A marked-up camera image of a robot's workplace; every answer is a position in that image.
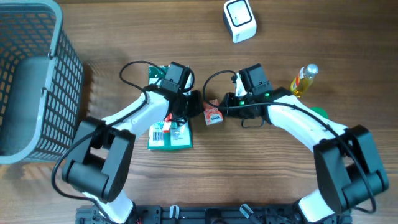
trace green round object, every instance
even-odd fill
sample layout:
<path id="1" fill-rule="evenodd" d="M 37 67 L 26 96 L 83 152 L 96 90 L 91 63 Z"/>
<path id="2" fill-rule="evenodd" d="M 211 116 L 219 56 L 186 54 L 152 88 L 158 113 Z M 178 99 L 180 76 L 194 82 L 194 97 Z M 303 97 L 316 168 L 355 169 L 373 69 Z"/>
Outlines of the green round object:
<path id="1" fill-rule="evenodd" d="M 315 111 L 320 116 L 329 119 L 328 113 L 324 109 L 314 106 L 313 108 L 311 108 L 311 110 Z"/>

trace wooden table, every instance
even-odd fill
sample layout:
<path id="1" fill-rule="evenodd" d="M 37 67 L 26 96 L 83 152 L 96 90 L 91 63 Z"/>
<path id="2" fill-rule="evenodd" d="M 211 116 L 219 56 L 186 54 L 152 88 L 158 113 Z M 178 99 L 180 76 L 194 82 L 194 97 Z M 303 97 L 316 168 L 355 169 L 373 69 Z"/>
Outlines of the wooden table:
<path id="1" fill-rule="evenodd" d="M 254 38 L 233 44 L 222 21 L 223 1 L 66 4 L 64 28 L 85 63 L 82 114 L 102 118 L 133 102 L 139 91 L 122 83 L 133 60 L 191 66 L 201 90 L 213 73 L 262 63 L 274 87 L 288 87 L 302 66 L 319 66 L 302 97 L 330 119 L 371 130 L 390 180 L 376 197 L 378 212 L 354 212 L 355 223 L 396 223 L 398 215 L 398 14 L 396 1 L 251 1 Z M 125 72 L 147 84 L 146 65 Z M 219 100 L 234 86 L 229 75 L 208 86 Z M 240 120 L 206 126 L 192 119 L 193 149 L 154 152 L 144 134 L 134 147 L 128 196 L 138 205 L 292 203 L 317 187 L 311 152 L 287 132 Z M 72 223 L 84 202 L 62 198 L 50 185 L 53 164 L 0 166 L 0 223 Z M 67 192 L 74 192 L 66 184 Z"/>

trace white cube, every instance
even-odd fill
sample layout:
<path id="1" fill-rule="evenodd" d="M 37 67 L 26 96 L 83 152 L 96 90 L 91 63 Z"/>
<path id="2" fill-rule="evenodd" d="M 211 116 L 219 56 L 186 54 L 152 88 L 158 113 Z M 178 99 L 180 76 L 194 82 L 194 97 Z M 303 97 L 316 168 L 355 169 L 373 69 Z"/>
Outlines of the white cube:
<path id="1" fill-rule="evenodd" d="M 248 0 L 229 0 L 224 4 L 224 23 L 234 43 L 254 36 L 257 24 Z"/>

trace yellow bottle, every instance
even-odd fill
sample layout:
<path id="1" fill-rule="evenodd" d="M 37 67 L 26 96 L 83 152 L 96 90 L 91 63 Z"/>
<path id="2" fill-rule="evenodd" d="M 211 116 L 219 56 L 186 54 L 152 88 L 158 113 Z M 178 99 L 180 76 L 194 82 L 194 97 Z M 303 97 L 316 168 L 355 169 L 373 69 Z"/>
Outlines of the yellow bottle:
<path id="1" fill-rule="evenodd" d="M 290 90 L 293 95 L 300 97 L 313 83 L 317 73 L 318 66 L 315 64 L 309 64 L 307 67 L 302 67 L 299 75 L 297 75 L 290 85 Z"/>

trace gray basket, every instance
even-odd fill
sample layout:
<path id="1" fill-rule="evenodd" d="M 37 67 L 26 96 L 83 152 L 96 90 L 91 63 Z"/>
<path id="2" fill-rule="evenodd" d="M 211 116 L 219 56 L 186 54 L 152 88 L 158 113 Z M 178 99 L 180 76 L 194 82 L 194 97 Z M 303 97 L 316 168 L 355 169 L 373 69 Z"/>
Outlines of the gray basket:
<path id="1" fill-rule="evenodd" d="M 53 1 L 0 0 L 0 164 L 54 161 L 78 122 L 83 67 Z"/>

